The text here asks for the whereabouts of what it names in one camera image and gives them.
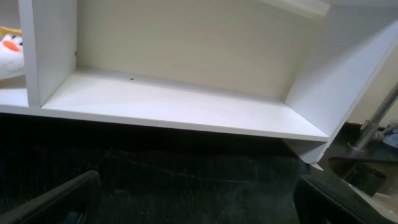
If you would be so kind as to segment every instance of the yellow hat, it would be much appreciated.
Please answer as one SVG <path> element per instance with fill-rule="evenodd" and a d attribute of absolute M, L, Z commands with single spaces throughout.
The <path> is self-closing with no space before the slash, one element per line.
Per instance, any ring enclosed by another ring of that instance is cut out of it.
<path fill-rule="evenodd" d="M 22 30 L 8 27 L 0 27 L 0 37 L 4 37 L 6 34 L 15 34 L 18 36 L 22 36 Z"/>

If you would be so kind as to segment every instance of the snowman plush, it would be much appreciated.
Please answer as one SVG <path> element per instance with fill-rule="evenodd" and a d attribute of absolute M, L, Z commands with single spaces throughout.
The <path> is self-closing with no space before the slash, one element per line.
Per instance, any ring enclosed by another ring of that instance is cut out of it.
<path fill-rule="evenodd" d="M 0 27 L 0 79 L 23 75 L 24 47 L 21 31 Z"/>

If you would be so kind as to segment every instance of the orange nose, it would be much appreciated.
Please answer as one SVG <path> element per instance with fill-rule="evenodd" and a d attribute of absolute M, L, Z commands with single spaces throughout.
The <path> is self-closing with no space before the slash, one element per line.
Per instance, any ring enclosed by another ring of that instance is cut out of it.
<path fill-rule="evenodd" d="M 19 47 L 14 44 L 13 42 L 9 41 L 9 40 L 5 40 L 2 42 L 2 44 L 4 46 L 6 46 L 8 49 L 13 50 L 15 52 L 20 52 L 21 50 L 19 50 Z"/>

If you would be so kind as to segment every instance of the glossy black surface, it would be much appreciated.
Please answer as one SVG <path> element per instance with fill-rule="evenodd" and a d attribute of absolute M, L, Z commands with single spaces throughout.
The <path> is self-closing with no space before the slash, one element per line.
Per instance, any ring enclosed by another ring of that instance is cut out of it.
<path fill-rule="evenodd" d="M 309 168 L 280 140 L 0 114 L 0 212 L 88 171 L 96 223 L 298 223 Z"/>

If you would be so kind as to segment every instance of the white plush toy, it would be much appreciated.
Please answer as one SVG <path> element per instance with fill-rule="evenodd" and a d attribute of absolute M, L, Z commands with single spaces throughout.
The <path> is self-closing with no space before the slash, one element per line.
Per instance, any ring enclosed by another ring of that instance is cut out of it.
<path fill-rule="evenodd" d="M 13 29 L 0 27 L 0 36 L 4 36 L 0 42 L 0 79 L 12 78 L 23 75 L 24 71 L 24 47 L 19 32 L 10 32 Z"/>

